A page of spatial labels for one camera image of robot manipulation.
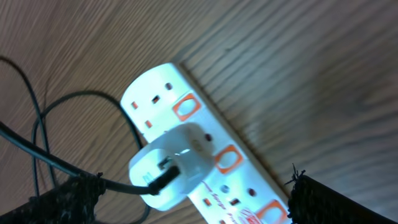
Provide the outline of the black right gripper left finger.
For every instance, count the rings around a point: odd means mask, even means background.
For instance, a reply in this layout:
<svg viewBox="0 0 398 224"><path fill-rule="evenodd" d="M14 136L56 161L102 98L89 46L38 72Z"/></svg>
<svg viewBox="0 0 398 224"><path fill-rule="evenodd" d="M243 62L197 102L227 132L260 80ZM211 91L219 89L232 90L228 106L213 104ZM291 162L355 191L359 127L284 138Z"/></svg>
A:
<svg viewBox="0 0 398 224"><path fill-rule="evenodd" d="M106 191L102 174L80 174L1 215L1 224L93 223L95 206Z"/></svg>

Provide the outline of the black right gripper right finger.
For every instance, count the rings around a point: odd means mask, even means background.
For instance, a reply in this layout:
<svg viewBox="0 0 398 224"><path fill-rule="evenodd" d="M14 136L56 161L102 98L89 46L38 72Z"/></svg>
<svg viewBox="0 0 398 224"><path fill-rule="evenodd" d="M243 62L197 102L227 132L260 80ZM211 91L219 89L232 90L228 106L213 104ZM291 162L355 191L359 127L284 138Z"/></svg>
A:
<svg viewBox="0 0 398 224"><path fill-rule="evenodd" d="M296 224L397 224L293 168L287 217Z"/></svg>

